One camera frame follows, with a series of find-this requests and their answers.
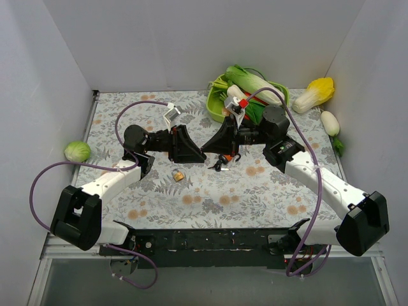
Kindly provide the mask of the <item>brass padlock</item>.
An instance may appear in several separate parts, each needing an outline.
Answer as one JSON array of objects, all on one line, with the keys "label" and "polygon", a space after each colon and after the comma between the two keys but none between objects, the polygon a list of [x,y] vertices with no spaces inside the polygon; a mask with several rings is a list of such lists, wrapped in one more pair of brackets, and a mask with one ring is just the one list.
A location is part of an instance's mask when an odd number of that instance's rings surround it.
[{"label": "brass padlock", "polygon": [[183,180],[184,179],[184,174],[181,172],[181,171],[179,171],[178,169],[174,169],[172,172],[171,172],[171,174],[172,174],[172,177],[173,177],[173,179],[176,181],[176,182],[180,182],[181,180]]}]

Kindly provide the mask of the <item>black-headed key bunch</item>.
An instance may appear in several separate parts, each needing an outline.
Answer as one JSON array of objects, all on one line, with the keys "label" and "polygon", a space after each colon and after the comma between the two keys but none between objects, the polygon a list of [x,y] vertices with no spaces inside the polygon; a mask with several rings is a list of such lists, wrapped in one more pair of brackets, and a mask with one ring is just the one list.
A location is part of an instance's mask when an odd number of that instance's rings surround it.
[{"label": "black-headed key bunch", "polygon": [[222,163],[221,161],[217,161],[217,162],[215,163],[215,165],[209,167],[208,169],[209,169],[209,170],[215,170],[216,172],[228,171],[229,169],[228,169],[228,168],[225,168],[224,166],[225,166],[224,163]]}]

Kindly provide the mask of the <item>orange black padlock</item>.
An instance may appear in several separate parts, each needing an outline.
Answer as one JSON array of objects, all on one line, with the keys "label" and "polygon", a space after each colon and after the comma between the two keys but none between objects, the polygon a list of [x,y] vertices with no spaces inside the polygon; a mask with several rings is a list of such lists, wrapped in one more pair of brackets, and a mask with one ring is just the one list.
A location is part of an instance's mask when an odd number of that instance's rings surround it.
[{"label": "orange black padlock", "polygon": [[241,158],[241,154],[236,154],[234,156],[224,155],[224,154],[219,155],[219,160],[222,164],[228,164],[231,161],[238,162],[240,158]]}]

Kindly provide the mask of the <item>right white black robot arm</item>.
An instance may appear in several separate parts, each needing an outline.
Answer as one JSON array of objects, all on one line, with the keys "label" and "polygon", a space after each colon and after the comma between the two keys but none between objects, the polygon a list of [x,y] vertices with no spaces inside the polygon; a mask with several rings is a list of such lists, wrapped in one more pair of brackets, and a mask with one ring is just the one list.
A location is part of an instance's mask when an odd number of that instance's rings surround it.
[{"label": "right white black robot arm", "polygon": [[234,156],[241,145],[263,144],[263,155],[271,166],[321,193],[337,214],[336,220],[297,222],[277,242],[277,248],[300,254],[311,245],[339,245],[362,256],[390,230],[385,197],[377,191],[368,194],[315,165],[311,152],[288,136],[288,128],[289,119],[279,106],[266,107],[255,127],[238,127],[230,115],[201,150]]}]

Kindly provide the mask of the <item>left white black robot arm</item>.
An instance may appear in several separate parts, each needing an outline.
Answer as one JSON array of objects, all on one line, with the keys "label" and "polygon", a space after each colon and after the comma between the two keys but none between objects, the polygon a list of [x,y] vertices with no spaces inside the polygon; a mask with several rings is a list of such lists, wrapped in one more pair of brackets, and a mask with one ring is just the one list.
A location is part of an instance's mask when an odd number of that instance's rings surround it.
[{"label": "left white black robot arm", "polygon": [[109,171],[81,187],[68,186],[60,196],[50,226],[51,233],[89,250],[96,244],[113,244],[123,255],[131,254],[136,240],[130,227],[117,221],[104,221],[103,205],[131,184],[143,179],[152,168],[152,152],[166,152],[174,163],[204,163],[206,155],[191,140],[185,125],[149,133],[138,125],[124,132],[124,155],[114,171]]}]

